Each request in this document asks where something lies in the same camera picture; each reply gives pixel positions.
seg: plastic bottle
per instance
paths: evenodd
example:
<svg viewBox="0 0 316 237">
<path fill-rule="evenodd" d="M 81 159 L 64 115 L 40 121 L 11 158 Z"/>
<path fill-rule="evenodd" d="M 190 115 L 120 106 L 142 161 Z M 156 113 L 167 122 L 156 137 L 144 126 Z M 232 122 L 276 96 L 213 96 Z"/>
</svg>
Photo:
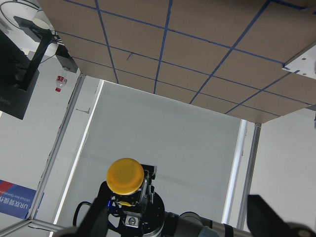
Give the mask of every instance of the plastic bottle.
<svg viewBox="0 0 316 237">
<path fill-rule="evenodd" d="M 57 76 L 57 79 L 56 79 L 56 89 L 55 91 L 57 92 L 60 92 L 61 91 L 61 88 L 66 85 L 67 83 L 67 79 L 66 79 L 66 71 L 67 69 L 63 68 L 62 71 L 59 73 L 59 76 Z"/>
</svg>

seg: cardboard surface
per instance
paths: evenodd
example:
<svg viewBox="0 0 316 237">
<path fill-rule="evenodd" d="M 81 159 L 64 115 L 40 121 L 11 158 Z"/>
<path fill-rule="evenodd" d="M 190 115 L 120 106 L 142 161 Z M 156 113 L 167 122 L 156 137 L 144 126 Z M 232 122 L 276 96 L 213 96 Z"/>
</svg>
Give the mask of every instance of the cardboard surface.
<svg viewBox="0 0 316 237">
<path fill-rule="evenodd" d="M 254 122 L 316 103 L 282 70 L 316 40 L 316 0 L 39 2 L 90 76 L 117 82 L 112 58 L 120 84 Z"/>
</svg>

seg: yellow cap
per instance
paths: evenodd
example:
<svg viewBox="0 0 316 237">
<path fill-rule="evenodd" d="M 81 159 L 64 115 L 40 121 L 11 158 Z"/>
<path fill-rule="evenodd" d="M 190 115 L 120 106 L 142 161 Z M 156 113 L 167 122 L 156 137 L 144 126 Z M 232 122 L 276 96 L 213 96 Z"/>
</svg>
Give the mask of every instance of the yellow cap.
<svg viewBox="0 0 316 237">
<path fill-rule="evenodd" d="M 144 181 L 144 169 L 131 158 L 115 161 L 109 168 L 107 183 L 113 193 L 129 195 L 137 191 Z"/>
</svg>

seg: white strip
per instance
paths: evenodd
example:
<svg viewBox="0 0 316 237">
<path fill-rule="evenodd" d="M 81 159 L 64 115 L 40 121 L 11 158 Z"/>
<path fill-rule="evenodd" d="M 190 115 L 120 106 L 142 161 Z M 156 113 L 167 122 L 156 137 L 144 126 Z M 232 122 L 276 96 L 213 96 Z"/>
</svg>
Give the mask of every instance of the white strip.
<svg viewBox="0 0 316 237">
<path fill-rule="evenodd" d="M 76 155 L 76 158 L 75 158 L 73 167 L 72 167 L 72 169 L 71 169 L 71 171 L 70 171 L 70 174 L 69 174 L 69 177 L 68 177 L 68 180 L 67 180 L 65 189 L 64 189 L 64 193 L 63 193 L 63 195 L 62 195 L 62 198 L 61 198 L 61 201 L 60 201 L 60 204 L 59 204 L 59 207 L 58 207 L 58 210 L 57 210 L 57 213 L 56 213 L 54 222 L 53 222 L 54 224 L 57 224 L 57 221 L 58 221 L 58 218 L 59 218 L 61 209 L 63 208 L 63 204 L 64 204 L 64 202 L 65 202 L 65 198 L 66 198 L 66 195 L 67 195 L 69 186 L 70 186 L 71 181 L 72 181 L 72 178 L 73 178 L 73 176 L 74 176 L 74 172 L 75 172 L 75 170 L 76 170 L 76 167 L 77 167 L 77 164 L 78 164 L 78 161 L 79 161 L 79 157 L 80 157 L 80 155 L 81 155 L 81 152 L 82 152 L 82 149 L 83 149 L 83 145 L 84 145 L 84 143 L 85 143 L 85 140 L 86 140 L 86 137 L 87 137 L 87 134 L 88 134 L 88 130 L 89 130 L 89 127 L 90 127 L 90 123 L 91 123 L 91 120 L 92 120 L 94 111 L 95 111 L 95 107 L 97 106 L 98 101 L 99 101 L 99 97 L 100 97 L 100 94 L 101 94 L 101 91 L 102 91 L 103 84 L 104 84 L 104 81 L 103 81 L 103 80 L 100 80 L 100 83 L 99 83 L 99 85 L 100 85 L 100 86 L 99 86 L 99 91 L 98 91 L 98 94 L 97 94 L 95 103 L 94 103 L 94 105 L 93 105 L 93 109 L 92 109 L 92 111 L 91 111 L 91 114 L 90 114 L 90 117 L 89 117 L 87 126 L 85 127 L 85 130 L 84 130 L 84 133 L 83 133 L 83 137 L 82 137 L 82 140 L 81 140 L 81 142 L 80 142 L 80 146 L 79 146 L 79 148 L 78 148 L 77 155 Z"/>
<path fill-rule="evenodd" d="M 222 217 L 222 223 L 225 223 L 225 224 L 228 224 L 229 218 L 231 215 L 234 194 L 235 194 L 235 187 L 236 187 L 238 171 L 239 171 L 239 165 L 240 165 L 240 160 L 242 156 L 243 145 L 245 142 L 246 130 L 247 130 L 247 121 L 242 119 L 240 121 L 239 133 L 237 137 L 233 166 L 232 166 L 232 171 L 231 171 L 231 177 L 229 179 L 224 212 L 223 212 L 223 217 Z"/>
</svg>

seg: metal plate with holes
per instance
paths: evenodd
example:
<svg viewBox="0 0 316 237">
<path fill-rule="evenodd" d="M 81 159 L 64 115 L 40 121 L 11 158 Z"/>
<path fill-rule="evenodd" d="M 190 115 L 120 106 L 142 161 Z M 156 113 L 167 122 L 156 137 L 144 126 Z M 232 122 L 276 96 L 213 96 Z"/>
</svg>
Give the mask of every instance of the metal plate with holes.
<svg viewBox="0 0 316 237">
<path fill-rule="evenodd" d="M 316 79 L 316 42 L 286 62 L 283 69 Z"/>
</svg>

